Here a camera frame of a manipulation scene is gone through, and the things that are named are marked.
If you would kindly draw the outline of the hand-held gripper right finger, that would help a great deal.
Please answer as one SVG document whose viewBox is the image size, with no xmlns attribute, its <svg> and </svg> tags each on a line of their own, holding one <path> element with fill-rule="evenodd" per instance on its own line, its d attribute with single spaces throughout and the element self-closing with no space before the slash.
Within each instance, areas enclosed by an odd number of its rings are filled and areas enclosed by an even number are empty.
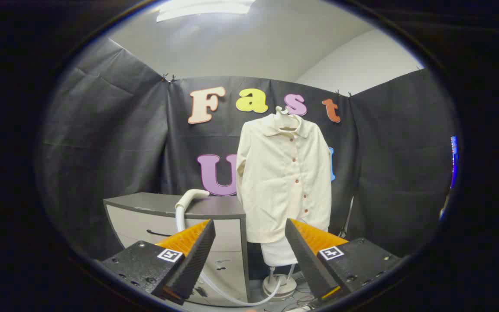
<svg viewBox="0 0 499 312">
<path fill-rule="evenodd" d="M 372 284 L 402 260 L 365 238 L 347 241 L 291 218 L 285 224 L 285 237 L 319 302 L 348 296 Z"/>
</svg>

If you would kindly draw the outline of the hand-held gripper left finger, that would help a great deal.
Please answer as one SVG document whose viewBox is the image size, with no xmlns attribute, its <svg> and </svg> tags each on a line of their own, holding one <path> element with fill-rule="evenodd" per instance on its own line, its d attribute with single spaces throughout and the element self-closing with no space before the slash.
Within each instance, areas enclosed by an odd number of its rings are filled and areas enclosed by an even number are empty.
<svg viewBox="0 0 499 312">
<path fill-rule="evenodd" d="M 102 265 L 137 289 L 183 305 L 192 295 L 215 237 L 214 221 L 207 219 L 160 243 L 137 241 Z"/>
</svg>

